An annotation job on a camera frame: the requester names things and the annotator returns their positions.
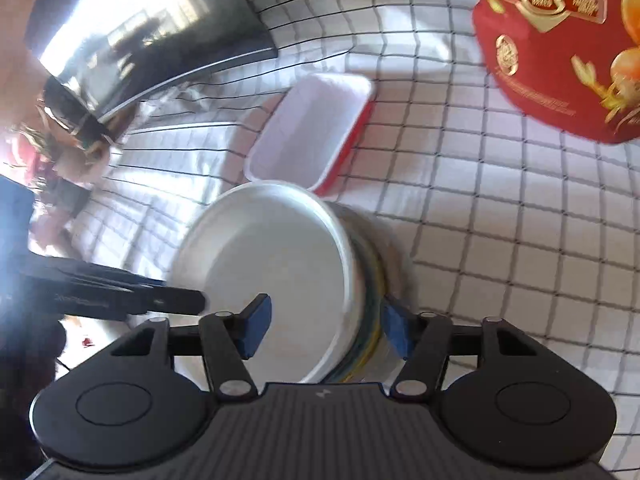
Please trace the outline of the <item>blue plate yellow rim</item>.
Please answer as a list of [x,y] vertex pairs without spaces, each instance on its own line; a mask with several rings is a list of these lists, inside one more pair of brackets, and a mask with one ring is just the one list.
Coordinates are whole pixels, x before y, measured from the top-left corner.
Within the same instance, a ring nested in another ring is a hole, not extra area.
[[325,384],[361,382],[382,339],[381,302],[385,292],[383,268],[380,259],[368,246],[357,247],[356,255],[364,283],[363,314],[352,346],[334,370],[323,379]]

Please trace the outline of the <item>stainless steel bowl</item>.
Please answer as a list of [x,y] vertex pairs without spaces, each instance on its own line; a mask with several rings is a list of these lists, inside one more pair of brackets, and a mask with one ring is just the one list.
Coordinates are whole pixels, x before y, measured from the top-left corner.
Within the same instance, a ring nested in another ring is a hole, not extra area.
[[329,203],[343,226],[353,228],[375,251],[383,268],[385,293],[399,300],[412,312],[418,306],[416,272],[404,245],[392,228],[370,212],[342,204]]

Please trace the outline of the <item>large white plastic bowl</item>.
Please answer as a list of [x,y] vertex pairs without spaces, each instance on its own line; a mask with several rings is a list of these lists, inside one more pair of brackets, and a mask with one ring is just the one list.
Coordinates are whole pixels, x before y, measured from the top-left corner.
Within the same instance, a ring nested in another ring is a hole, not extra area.
[[209,313],[270,297],[270,326],[246,364],[258,387],[322,382],[363,318],[363,279],[341,222],[323,200],[284,182],[221,195],[186,234],[166,282],[202,292]]

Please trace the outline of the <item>white black checkered tablecloth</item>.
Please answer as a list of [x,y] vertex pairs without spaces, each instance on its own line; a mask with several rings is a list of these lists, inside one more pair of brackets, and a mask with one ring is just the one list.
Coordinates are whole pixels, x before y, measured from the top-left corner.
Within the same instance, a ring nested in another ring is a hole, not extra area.
[[375,83],[330,200],[376,214],[412,257],[423,310],[500,315],[612,394],[602,463],[639,474],[639,147],[520,113],[487,73],[477,0],[253,0],[274,61],[144,101],[70,227],[87,260],[163,278],[186,229],[241,183],[284,92],[311,72]]

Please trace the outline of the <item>white rectangular tray red rim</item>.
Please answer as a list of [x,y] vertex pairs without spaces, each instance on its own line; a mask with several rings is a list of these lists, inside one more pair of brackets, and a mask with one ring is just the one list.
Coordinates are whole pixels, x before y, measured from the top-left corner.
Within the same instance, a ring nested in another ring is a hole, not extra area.
[[374,95],[375,84],[362,75],[303,76],[262,128],[246,156],[244,176],[326,194],[371,116]]

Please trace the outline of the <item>grey metal appliance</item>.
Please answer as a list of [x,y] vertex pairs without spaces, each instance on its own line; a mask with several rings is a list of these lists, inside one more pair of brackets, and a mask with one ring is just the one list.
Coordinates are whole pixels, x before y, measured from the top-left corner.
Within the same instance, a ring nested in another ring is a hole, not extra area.
[[35,0],[24,40],[99,119],[199,72],[278,55],[248,0]]

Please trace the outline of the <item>red snack bag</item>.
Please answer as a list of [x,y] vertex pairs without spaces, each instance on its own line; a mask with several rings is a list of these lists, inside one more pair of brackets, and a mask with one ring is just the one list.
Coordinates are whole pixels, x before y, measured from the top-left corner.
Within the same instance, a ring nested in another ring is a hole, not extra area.
[[576,136],[639,136],[639,0],[478,0],[488,70],[522,112]]

